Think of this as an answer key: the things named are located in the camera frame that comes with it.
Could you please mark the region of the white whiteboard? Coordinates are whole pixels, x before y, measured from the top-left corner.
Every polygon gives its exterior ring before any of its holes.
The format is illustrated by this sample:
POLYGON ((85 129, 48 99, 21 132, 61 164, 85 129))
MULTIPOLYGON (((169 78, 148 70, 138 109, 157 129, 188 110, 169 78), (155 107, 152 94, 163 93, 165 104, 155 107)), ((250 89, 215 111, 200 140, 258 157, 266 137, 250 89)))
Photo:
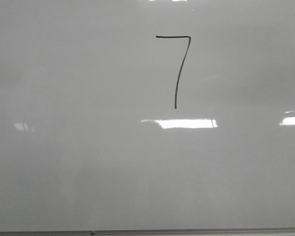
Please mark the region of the white whiteboard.
POLYGON ((295 0, 0 0, 0 231, 295 227, 295 0))

